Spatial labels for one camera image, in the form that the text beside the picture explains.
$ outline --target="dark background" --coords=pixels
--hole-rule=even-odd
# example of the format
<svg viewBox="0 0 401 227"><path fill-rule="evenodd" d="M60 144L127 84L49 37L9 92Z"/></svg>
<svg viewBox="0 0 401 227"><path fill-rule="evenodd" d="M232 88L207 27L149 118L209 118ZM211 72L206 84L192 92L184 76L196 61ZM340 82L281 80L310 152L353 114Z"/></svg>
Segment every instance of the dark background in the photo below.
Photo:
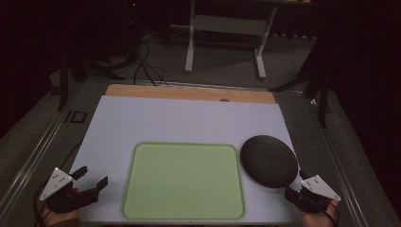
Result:
<svg viewBox="0 0 401 227"><path fill-rule="evenodd" d="M124 5L125 1L114 1ZM97 1L2 1L0 6L0 137L52 89L48 75L59 69L59 37L69 37L92 58L120 51L124 10ZM200 10L216 9L204 3ZM238 14L236 7L218 11ZM146 1L144 24L167 39L170 24L188 24L189 1ZM356 1L330 20L322 9L279 9L272 33L320 36L307 63L327 72L364 150L401 217L400 150L401 11L399 1ZM264 17L256 7L245 17ZM111 21L106 27L98 21ZM110 37L108 29L115 28Z"/></svg>

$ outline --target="metal frame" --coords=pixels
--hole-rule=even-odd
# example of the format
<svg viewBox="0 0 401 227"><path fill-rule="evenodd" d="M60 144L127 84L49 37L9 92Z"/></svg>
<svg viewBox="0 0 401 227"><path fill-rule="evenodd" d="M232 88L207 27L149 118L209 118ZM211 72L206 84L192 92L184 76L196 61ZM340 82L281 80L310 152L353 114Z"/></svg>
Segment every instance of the metal frame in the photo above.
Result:
<svg viewBox="0 0 401 227"><path fill-rule="evenodd" d="M261 79L266 78L265 65L263 64L262 53L268 40L270 29L273 23L277 8L270 10L268 21L247 20L217 16L198 15L195 13L195 0L191 1L191 18L189 22L189 45L186 53L185 72L191 73L194 61L194 34L196 30L208 30L217 32L229 32L236 34L247 34L261 36L262 41L254 50L258 75Z"/></svg>

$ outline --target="metal stand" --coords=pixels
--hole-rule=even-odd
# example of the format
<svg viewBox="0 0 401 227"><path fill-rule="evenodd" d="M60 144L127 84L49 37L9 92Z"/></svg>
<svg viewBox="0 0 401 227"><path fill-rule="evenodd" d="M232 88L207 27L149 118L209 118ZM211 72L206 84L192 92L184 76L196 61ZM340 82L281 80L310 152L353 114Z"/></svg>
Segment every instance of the metal stand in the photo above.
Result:
<svg viewBox="0 0 401 227"><path fill-rule="evenodd" d="M80 52L76 47L65 39L61 39L61 65L60 65L60 105L58 110L61 111L68 101L68 71L71 71L77 81L85 81L87 75L82 65L84 62L87 66L96 69L104 76L110 79L124 79L112 73L96 61L90 59Z"/></svg>
<svg viewBox="0 0 401 227"><path fill-rule="evenodd" d="M217 32L229 32L236 34L261 36L262 41L258 48L254 50L257 71L261 79L266 78L265 66L263 64L262 53L266 41L269 37L271 25L277 8L270 10L268 21L247 20L217 16L198 15L195 13L195 0L191 2L191 18L189 25L189 45L186 53L185 72L191 73L194 61L194 33L196 30L208 30Z"/></svg>

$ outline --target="table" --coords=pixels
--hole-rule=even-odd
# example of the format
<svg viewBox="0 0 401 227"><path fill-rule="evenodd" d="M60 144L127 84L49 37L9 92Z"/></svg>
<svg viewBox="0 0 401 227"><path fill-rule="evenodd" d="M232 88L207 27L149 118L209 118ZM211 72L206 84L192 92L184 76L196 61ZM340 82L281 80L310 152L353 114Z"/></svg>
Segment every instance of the table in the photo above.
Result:
<svg viewBox="0 0 401 227"><path fill-rule="evenodd" d="M109 186L100 193L99 202L80 210L81 220L173 224L298 222L298 211L285 200L284 188L263 187L249 178L242 168L245 201L242 218L122 217L122 198L132 151L138 144L148 141L227 144L239 152L248 138L258 134L279 138L292 148L280 107L274 104L274 98L268 92L112 85L99 101L72 166L72 169L89 168L86 181L77 182L79 188L88 188L96 179L109 176ZM300 180L298 177L292 187L300 188Z"/></svg>
<svg viewBox="0 0 401 227"><path fill-rule="evenodd" d="M296 1L296 0L256 0L254 2L266 3L269 6L267 10L268 19L263 20L250 20L231 17L221 17L218 15L201 15L196 13L196 1L191 1L190 22L189 22L189 45L186 54L185 72L191 73L195 45L194 36L195 30L207 30L216 32L227 32L235 34L246 34L260 36L260 45L254 50L255 62L257 66L258 75L261 79L266 78L265 66L262 59L262 53L265 48L266 41L270 34L270 29L273 23L275 13L279 7L319 7L323 9L333 8L335 5L311 3L309 0Z"/></svg>
<svg viewBox="0 0 401 227"><path fill-rule="evenodd" d="M188 94L189 91L194 91L192 89L204 93L210 93L212 90L220 90L223 94L227 94L231 91L226 89L226 87L191 86L188 84L182 84L180 87L185 87L185 90L189 88L191 89L186 91L185 94ZM9 191L6 193L6 196L3 197L0 204L2 207L2 212L0 214L0 221L2 224L5 226L27 226L32 224L33 217L32 215L29 216L32 209L32 193L37 189L39 183L48 178L54 167L60 166L60 164L66 160L71 149L85 136L91 123L92 116L96 111L98 101L102 96L112 90L110 89L108 91L108 88L109 83L87 82L80 84L78 88L75 87L72 89L72 95L70 101L65 107L65 111L54 116L54 120L50 125L48 125L48 129L44 133L43 138L38 141L37 144L28 144L29 148L33 149L31 151L32 155L28 160L26 160L26 164L21 167L21 171L16 176L13 185L9 187ZM138 88L143 89L144 92L148 89L158 89L149 86L140 86ZM243 94L253 94L252 96L259 96L258 94L260 94L259 91L254 89L231 89ZM123 92L124 90L118 88L114 89L114 91ZM366 212L371 211L371 209L361 210L363 205L365 205L361 204L361 202L369 201L371 198L367 197L365 200L365 197L362 197L362 201L360 201L355 197L356 192L360 195L360 191L355 191L359 190L359 188L351 187L348 182L348 175L344 175L343 167L340 165L338 158L336 158L336 150L332 147L330 140L327 139L327 135L325 135L325 132L320 127L319 121L314 114L315 107L311 103L305 101L297 93L284 92L272 96L270 93L262 91L262 94L267 94L267 96L262 97L262 99L266 100L266 97L272 97L273 100L279 104L289 132L289 142L292 144L292 148L294 148L296 152L300 167L310 175L319 174L322 176L324 180L341 196L343 200L343 202L340 203L341 225L369 226L367 224L368 222L366 222L365 216ZM217 96L215 100L221 100L222 98L233 99L231 96L223 95ZM57 109L57 98L54 98L53 104L53 108ZM80 123L70 121L71 115L68 113L71 112L87 113L86 120ZM74 158L75 153L66 162L64 168L66 172L68 172L72 166ZM85 175L75 182L77 185L87 183L85 186L82 185L82 187L79 188L80 190L84 190L88 187L92 188L101 178L109 175L108 173L96 173L96 169L91 166L89 167L89 172L87 174L89 175ZM107 196L107 193L102 192L100 200L110 202L104 200L104 196ZM21 218L22 213L27 214L26 218Z"/></svg>

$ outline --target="tripod leg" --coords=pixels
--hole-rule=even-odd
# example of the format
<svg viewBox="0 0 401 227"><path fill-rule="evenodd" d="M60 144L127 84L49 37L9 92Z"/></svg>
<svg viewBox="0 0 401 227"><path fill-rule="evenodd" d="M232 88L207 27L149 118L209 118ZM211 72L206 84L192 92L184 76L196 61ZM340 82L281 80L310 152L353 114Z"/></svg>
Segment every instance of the tripod leg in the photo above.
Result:
<svg viewBox="0 0 401 227"><path fill-rule="evenodd" d="M61 111L68 101L68 63L66 53L61 53L60 65L60 104L58 110Z"/></svg>
<svg viewBox="0 0 401 227"><path fill-rule="evenodd" d="M326 108L327 108L327 95L328 95L329 82L330 82L330 77L326 73L326 74L324 74L324 78L323 78L323 85L322 85L322 89L321 89L321 100L319 102L319 111L318 111L319 121L321 122L321 124L324 128L326 128L325 112L326 112Z"/></svg>
<svg viewBox="0 0 401 227"><path fill-rule="evenodd" d="M98 70L100 73L104 74L106 77L108 77L110 79L124 79L124 78L121 78L118 75L110 72L109 70L107 70L105 67L101 66L96 61L93 61L90 58L86 57L85 55L83 55L78 50L74 50L73 51L73 55L75 57L77 57L79 60L85 61L89 66L91 66L92 68Z"/></svg>
<svg viewBox="0 0 401 227"><path fill-rule="evenodd" d="M294 80L292 80L290 82L287 82L287 83L285 83L285 84L283 84L283 85L281 85L279 87L269 88L268 91L269 92L283 92L284 90L286 90L286 89L288 89L288 88L290 88L292 86L295 86L295 85L297 85L299 83L302 83L302 82L304 82L306 80L309 80L309 79L313 80L318 75L319 75L318 71L314 71L314 72L311 72L311 73L309 73L309 74L307 74L307 75L305 75L303 77L298 77L298 78L296 78L296 79L294 79Z"/></svg>

